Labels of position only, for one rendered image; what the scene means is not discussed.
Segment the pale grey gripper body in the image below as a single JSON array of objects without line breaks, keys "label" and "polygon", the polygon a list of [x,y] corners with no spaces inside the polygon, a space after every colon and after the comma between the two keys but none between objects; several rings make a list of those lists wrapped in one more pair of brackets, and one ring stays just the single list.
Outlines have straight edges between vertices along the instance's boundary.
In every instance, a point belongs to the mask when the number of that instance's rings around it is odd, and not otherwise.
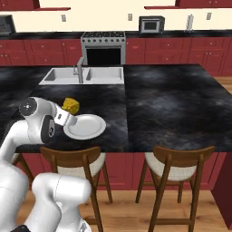
[{"label": "pale grey gripper body", "polygon": [[67,121],[65,123],[65,126],[68,127],[68,126],[73,126],[75,125],[77,122],[77,117],[76,116],[73,116],[71,114],[68,115],[68,118],[67,118]]}]

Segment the yellow cheese wedge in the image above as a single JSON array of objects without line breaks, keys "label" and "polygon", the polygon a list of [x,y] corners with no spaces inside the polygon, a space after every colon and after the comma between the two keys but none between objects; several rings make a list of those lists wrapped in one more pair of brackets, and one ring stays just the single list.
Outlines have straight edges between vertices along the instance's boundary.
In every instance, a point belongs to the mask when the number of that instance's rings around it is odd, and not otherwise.
[{"label": "yellow cheese wedge", "polygon": [[73,98],[66,98],[62,109],[68,111],[71,115],[75,115],[80,109],[80,103]]}]

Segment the white round plate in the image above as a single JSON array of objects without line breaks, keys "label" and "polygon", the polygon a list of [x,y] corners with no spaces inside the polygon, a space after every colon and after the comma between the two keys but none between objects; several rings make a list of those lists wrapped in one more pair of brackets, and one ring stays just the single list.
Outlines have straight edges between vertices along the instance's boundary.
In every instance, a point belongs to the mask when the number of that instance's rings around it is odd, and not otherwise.
[{"label": "white round plate", "polygon": [[105,120],[94,114],[81,114],[76,116],[74,125],[65,125],[64,133],[75,140],[89,140],[100,136],[106,129]]}]

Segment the wooden stool white cushion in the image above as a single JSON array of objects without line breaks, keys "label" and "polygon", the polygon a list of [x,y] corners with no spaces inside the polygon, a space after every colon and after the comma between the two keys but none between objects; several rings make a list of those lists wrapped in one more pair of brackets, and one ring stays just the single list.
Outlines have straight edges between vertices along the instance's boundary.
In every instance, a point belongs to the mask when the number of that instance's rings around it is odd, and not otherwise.
[{"label": "wooden stool white cushion", "polygon": [[41,147],[40,152],[50,162],[53,173],[77,176],[90,181],[95,219],[89,219],[88,222],[91,225],[96,225],[99,232],[103,232],[96,190],[98,186],[105,186],[109,202],[112,203],[111,186],[105,162],[106,154],[101,152],[100,147],[74,151],[52,150]]},{"label": "wooden stool white cushion", "polygon": [[[150,219],[149,232],[153,232],[156,225],[188,225],[188,232],[193,232],[204,162],[211,157],[214,150],[214,146],[200,150],[171,150],[156,146],[153,152],[144,153],[145,160],[135,202],[140,201],[143,186],[155,186],[156,199]],[[189,218],[158,218],[165,188],[178,186],[178,203],[180,203],[185,181],[190,182],[192,190]]]}]

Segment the grey metal tap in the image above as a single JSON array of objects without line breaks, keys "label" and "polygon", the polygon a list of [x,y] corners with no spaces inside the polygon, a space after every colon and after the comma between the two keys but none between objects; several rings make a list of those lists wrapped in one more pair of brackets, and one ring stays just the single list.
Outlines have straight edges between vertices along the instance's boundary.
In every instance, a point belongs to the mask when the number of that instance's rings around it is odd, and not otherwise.
[{"label": "grey metal tap", "polygon": [[81,57],[78,61],[78,63],[73,66],[73,75],[77,75],[79,78],[79,83],[83,83],[83,77],[82,77],[82,64],[84,61],[84,57]]}]

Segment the white double sink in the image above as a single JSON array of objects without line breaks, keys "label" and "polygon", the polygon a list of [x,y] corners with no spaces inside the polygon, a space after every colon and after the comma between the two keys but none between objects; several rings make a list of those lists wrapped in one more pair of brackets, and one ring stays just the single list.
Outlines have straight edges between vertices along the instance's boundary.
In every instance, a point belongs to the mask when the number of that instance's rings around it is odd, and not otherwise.
[{"label": "white double sink", "polygon": [[[122,67],[82,67],[84,84],[124,84]],[[40,85],[77,85],[79,75],[71,67],[52,68],[41,80]]]}]

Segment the red island cabinet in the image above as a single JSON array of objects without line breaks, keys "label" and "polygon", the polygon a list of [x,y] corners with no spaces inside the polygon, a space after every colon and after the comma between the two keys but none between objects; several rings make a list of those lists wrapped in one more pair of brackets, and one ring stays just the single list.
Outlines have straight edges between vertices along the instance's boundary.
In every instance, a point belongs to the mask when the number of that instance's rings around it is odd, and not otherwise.
[{"label": "red island cabinet", "polygon": [[[49,163],[40,154],[24,154],[33,174],[50,171]],[[229,153],[216,152],[205,162],[194,232],[232,232],[232,187],[229,181],[232,164]],[[148,232],[154,206],[155,189],[143,187],[140,203],[135,203],[136,190],[144,157],[143,153],[107,153],[106,166],[113,203],[110,204],[105,187],[99,187],[97,199],[104,232]],[[167,187],[159,217],[189,218],[191,191],[184,184],[181,204],[177,203],[178,188]],[[29,191],[21,209],[18,223],[22,223],[34,203]],[[154,232],[188,232],[188,226],[155,226]]]}]

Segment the red base cupboards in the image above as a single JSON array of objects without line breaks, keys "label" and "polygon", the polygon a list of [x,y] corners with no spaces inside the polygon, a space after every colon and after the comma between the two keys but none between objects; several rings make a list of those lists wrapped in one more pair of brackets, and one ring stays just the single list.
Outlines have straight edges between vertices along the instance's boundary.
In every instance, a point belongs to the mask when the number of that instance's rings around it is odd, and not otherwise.
[{"label": "red base cupboards", "polygon": [[73,65],[81,56],[79,39],[0,40],[0,66]]},{"label": "red base cupboards", "polygon": [[199,64],[214,76],[232,75],[232,37],[128,38],[126,64]]}]

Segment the steel range oven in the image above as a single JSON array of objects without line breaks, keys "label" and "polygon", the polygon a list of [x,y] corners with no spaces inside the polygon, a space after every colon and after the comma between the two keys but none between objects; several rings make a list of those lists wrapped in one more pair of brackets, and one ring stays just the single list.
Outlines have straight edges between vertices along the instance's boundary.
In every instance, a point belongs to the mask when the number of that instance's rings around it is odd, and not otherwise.
[{"label": "steel range oven", "polygon": [[125,64],[124,31],[85,32],[81,36],[84,65]]}]

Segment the black toaster appliance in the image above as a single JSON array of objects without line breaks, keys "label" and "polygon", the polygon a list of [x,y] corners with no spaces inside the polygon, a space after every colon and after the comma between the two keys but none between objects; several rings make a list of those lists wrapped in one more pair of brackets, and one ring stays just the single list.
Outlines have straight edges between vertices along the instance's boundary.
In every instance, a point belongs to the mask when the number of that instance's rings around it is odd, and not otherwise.
[{"label": "black toaster appliance", "polygon": [[15,33],[15,23],[10,14],[0,15],[0,34],[9,35]]}]

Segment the white paper towel roll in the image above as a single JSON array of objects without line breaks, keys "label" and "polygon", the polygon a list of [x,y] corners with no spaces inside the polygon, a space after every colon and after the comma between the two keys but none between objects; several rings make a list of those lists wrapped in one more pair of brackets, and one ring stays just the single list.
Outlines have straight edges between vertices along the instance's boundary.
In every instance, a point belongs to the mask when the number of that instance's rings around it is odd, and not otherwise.
[{"label": "white paper towel roll", "polygon": [[187,23],[186,23],[187,32],[190,32],[192,30],[193,21],[194,21],[194,15],[193,14],[188,15]]}]

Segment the red wall cupboards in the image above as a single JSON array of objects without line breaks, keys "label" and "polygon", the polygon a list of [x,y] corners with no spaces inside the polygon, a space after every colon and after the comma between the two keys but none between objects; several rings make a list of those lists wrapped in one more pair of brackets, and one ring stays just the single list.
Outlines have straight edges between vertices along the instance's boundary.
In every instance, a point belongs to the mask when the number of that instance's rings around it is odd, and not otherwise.
[{"label": "red wall cupboards", "polygon": [[232,0],[176,0],[174,5],[145,6],[150,9],[202,9],[202,8],[232,8]]},{"label": "red wall cupboards", "polygon": [[70,7],[41,7],[39,0],[0,0],[0,11],[68,11]]}]

